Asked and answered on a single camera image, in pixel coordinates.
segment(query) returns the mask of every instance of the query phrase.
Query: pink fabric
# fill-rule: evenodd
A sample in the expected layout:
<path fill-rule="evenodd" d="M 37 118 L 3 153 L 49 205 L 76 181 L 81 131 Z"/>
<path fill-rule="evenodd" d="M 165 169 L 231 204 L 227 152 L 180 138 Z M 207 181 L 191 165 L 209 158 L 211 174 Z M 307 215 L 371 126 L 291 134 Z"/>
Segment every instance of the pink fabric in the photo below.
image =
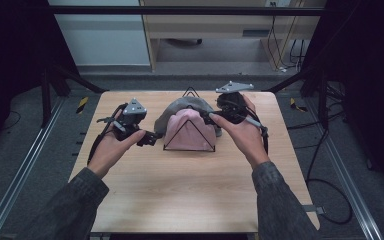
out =
<path fill-rule="evenodd" d="M 178 111 L 176 115 L 170 117 L 167 123 L 167 132 L 164 137 L 166 149 L 208 151 L 213 150 L 215 143 L 214 126 L 205 125 L 199 113 L 193 109 Z"/>

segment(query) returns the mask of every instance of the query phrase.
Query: wrist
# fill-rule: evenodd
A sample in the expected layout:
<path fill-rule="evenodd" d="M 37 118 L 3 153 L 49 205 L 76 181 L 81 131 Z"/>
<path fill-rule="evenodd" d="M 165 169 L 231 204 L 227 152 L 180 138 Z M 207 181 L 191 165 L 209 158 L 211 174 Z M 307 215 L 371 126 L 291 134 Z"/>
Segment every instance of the wrist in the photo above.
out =
<path fill-rule="evenodd" d="M 108 169 L 102 166 L 95 166 L 95 165 L 89 164 L 87 168 L 89 168 L 89 170 L 92 171 L 100 179 L 104 178 L 105 175 L 107 175 L 108 173 Z"/>
<path fill-rule="evenodd" d="M 262 163 L 270 161 L 270 158 L 265 151 L 261 151 L 261 152 L 259 151 L 258 153 L 245 156 L 245 157 L 248 160 L 249 164 L 251 165 L 252 169 L 255 169 L 258 165 Z"/>

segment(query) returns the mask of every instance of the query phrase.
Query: white wall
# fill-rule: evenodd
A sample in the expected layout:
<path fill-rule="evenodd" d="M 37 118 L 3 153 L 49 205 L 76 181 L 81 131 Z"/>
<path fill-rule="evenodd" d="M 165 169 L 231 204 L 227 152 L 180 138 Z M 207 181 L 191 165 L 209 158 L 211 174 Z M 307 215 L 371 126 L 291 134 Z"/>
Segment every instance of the white wall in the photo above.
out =
<path fill-rule="evenodd" d="M 48 0 L 50 5 L 138 6 L 138 0 Z M 146 65 L 139 15 L 55 15 L 77 66 Z"/>

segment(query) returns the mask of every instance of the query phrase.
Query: right hand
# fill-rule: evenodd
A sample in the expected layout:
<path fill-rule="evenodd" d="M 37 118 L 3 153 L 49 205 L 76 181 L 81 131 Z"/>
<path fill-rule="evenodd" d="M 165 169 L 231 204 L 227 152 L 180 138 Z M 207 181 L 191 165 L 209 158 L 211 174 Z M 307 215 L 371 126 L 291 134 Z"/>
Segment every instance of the right hand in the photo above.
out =
<path fill-rule="evenodd" d="M 245 95 L 243 95 L 243 97 L 247 106 L 255 112 L 255 105 L 248 99 L 248 97 Z M 263 162 L 270 161 L 264 150 L 260 128 L 247 121 L 233 124 L 217 114 L 210 114 L 210 117 L 218 126 L 229 133 L 238 149 L 245 155 L 246 159 L 251 164 L 252 169 Z"/>

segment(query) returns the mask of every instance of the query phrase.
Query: finger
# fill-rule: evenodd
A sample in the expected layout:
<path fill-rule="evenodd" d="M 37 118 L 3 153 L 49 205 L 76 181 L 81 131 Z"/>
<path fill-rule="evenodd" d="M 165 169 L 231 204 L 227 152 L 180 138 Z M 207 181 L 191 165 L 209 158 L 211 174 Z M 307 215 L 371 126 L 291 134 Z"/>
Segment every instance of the finger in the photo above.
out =
<path fill-rule="evenodd" d="M 118 112 L 117 112 L 117 113 L 115 114 L 115 116 L 114 116 L 114 119 L 117 119 L 117 118 L 120 116 L 121 113 L 122 113 L 121 109 L 118 110 Z M 111 131 L 111 130 L 113 130 L 113 129 L 114 129 L 114 122 L 112 122 L 112 123 L 110 124 L 108 130 Z"/>
<path fill-rule="evenodd" d="M 249 100 L 249 98 L 247 96 L 245 96 L 245 94 L 243 96 L 244 96 L 244 101 L 245 101 L 246 105 L 255 112 L 254 103 L 252 103 L 251 100 Z"/>
<path fill-rule="evenodd" d="M 125 150 L 127 151 L 131 146 L 139 142 L 143 136 L 145 136 L 145 133 L 145 130 L 139 130 L 130 135 L 130 137 L 124 139 L 121 143 L 125 147 Z"/>
<path fill-rule="evenodd" d="M 225 129 L 226 131 L 228 131 L 228 129 L 230 129 L 231 123 L 229 121 L 227 121 L 224 117 L 217 115 L 217 114 L 214 114 L 214 113 L 210 113 L 209 116 L 221 128 Z"/>

